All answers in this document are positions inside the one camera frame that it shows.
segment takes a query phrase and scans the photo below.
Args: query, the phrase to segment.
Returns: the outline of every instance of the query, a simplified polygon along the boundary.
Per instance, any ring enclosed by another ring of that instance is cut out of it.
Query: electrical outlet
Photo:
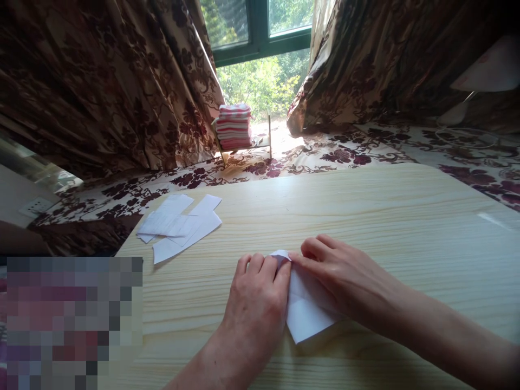
[[[45,213],[54,205],[55,203],[53,203],[50,200],[47,200],[42,197],[37,197],[35,200],[27,203],[25,206],[19,209],[18,212],[27,217],[38,218],[40,214]]]

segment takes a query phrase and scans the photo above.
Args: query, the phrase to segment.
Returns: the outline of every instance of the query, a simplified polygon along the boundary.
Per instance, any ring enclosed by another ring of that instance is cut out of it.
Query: green foliage
[[[200,0],[200,7],[206,22],[206,29],[213,47],[238,41],[233,28],[228,28],[225,19],[220,15],[215,0]]]
[[[312,24],[314,0],[269,0],[271,33]]]
[[[237,42],[240,24],[230,19],[230,0],[201,0],[202,11],[213,47]],[[312,22],[314,0],[270,0],[271,31],[286,31]],[[307,75],[310,49],[242,62],[217,69],[227,104],[245,102],[255,121],[284,118]]]
[[[221,67],[217,74],[226,102],[249,104],[255,121],[267,118],[268,108],[271,108],[273,118],[284,117],[300,79],[298,76],[281,77],[280,56]]]

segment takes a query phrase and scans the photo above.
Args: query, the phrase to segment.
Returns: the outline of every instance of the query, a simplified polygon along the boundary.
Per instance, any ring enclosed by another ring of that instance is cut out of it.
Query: window frame
[[[310,48],[311,25],[270,35],[269,0],[245,0],[245,5],[249,40],[213,49],[217,68]]]

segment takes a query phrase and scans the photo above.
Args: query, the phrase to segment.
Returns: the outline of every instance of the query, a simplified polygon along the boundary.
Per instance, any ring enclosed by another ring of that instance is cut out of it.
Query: stack of towels
[[[251,146],[251,107],[245,103],[233,106],[221,105],[215,124],[217,138],[222,149],[247,148]]]

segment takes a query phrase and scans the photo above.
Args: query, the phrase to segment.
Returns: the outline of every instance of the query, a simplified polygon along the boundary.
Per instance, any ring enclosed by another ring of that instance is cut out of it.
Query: curtain
[[[506,32],[499,7],[492,0],[316,0],[309,74],[288,112],[292,135],[399,112],[443,114],[467,96],[449,85]],[[496,117],[518,126],[518,98],[518,91],[490,94],[484,100],[495,104],[468,117],[492,126],[493,106]]]
[[[198,1],[0,7],[0,131],[81,179],[213,157],[224,98]]]

